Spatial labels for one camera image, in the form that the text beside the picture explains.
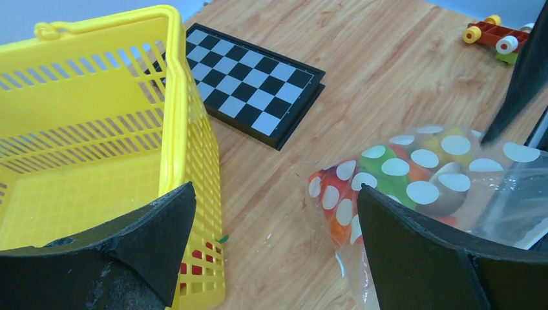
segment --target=folding chessboard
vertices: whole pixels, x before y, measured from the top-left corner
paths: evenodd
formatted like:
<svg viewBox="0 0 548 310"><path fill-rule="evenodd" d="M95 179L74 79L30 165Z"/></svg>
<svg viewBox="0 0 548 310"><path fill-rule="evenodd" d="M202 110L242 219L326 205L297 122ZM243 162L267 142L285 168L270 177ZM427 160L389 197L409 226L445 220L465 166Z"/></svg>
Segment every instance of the folding chessboard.
<svg viewBox="0 0 548 310"><path fill-rule="evenodd" d="M277 150L324 88L325 72L199 24L186 53L208 113Z"/></svg>

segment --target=chessboard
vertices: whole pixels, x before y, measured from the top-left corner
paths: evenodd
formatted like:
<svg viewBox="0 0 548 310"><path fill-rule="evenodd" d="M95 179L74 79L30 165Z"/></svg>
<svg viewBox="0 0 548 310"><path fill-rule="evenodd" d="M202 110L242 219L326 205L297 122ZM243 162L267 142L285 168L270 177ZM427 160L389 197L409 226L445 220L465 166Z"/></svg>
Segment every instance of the chessboard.
<svg viewBox="0 0 548 310"><path fill-rule="evenodd" d="M186 54L208 113L277 150L324 88L325 72L199 24Z"/></svg>

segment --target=light wood tabletop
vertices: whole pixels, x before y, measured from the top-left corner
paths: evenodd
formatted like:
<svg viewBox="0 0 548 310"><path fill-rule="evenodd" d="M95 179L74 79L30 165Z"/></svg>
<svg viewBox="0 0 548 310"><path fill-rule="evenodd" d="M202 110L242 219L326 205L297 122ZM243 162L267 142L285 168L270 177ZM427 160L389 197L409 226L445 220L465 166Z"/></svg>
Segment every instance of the light wood tabletop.
<svg viewBox="0 0 548 310"><path fill-rule="evenodd" d="M512 68L493 48L463 42L470 21L419 0L216 0L186 24L326 71L324 92L281 151L211 118L229 234L219 309L358 309L311 210L308 177L410 127L484 131ZM506 138L525 141L542 98Z"/></svg>

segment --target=yellow plastic basket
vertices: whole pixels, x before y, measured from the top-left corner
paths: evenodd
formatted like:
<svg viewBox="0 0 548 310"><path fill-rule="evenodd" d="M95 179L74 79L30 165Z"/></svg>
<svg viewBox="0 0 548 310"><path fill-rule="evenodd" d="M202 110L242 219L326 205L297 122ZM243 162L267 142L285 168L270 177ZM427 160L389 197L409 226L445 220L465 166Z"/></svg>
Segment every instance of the yellow plastic basket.
<svg viewBox="0 0 548 310"><path fill-rule="evenodd" d="M44 246L192 181L196 216L173 308L221 303L218 144L180 14L153 6L39 23L35 35L0 46L0 250Z"/></svg>

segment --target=transparent plastic bag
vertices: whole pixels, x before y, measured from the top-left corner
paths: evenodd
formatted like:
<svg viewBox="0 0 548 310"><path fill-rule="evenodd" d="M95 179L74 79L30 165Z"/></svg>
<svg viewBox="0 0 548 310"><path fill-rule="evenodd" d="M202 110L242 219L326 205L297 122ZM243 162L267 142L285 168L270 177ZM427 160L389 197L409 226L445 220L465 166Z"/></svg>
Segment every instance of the transparent plastic bag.
<svg viewBox="0 0 548 310"><path fill-rule="evenodd" d="M481 133L427 125L367 147L309 178L342 274L365 309L378 309L356 199L362 183L417 212L490 241L529 249L548 233L548 153Z"/></svg>

